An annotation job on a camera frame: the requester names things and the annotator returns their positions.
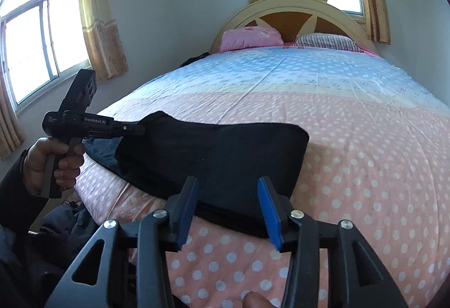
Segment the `left forearm dark sleeve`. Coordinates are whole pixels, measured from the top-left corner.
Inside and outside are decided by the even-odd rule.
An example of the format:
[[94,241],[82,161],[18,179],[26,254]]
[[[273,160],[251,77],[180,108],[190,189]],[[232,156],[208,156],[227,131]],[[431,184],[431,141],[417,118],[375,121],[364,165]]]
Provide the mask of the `left forearm dark sleeve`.
[[33,196],[24,183],[23,151],[1,181],[1,306],[30,307],[33,292],[26,262],[29,229],[46,200]]

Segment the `person's left hand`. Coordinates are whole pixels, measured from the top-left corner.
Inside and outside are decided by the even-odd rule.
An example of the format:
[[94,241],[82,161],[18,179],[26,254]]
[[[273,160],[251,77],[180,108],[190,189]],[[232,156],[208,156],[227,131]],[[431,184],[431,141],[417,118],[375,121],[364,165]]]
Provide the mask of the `person's left hand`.
[[56,138],[40,138],[28,150],[23,161],[24,184],[33,196],[51,197],[52,193],[75,187],[84,164],[82,143],[67,145]]

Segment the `person's right hand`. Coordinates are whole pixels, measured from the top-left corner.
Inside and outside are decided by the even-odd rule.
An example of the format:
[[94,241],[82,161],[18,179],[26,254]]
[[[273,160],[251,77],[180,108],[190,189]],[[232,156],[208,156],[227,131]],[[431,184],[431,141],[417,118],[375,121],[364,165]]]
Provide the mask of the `person's right hand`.
[[248,292],[242,300],[243,308],[275,308],[271,302],[261,294]]

